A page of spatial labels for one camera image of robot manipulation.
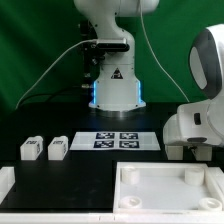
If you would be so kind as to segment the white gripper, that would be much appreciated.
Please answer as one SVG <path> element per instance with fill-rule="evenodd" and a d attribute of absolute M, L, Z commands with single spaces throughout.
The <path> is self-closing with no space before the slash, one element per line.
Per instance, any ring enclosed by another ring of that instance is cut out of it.
<path fill-rule="evenodd" d="M 189 123 L 179 114 L 172 115 L 163 128 L 163 142 L 168 146 L 187 145 L 190 136 Z"/>

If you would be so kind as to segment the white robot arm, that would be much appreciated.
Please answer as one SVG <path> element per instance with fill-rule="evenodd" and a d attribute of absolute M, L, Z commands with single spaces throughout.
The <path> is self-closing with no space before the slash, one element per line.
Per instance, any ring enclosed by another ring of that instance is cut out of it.
<path fill-rule="evenodd" d="M 108 113 L 143 107 L 134 73 L 135 41 L 115 18 L 152 12 L 159 0 L 74 0 L 74 4 L 93 25 L 95 48 L 103 54 L 89 106 Z M 195 38 L 189 65 L 206 99 L 178 107 L 164 126 L 164 144 L 224 147 L 224 24 L 207 27 Z"/>

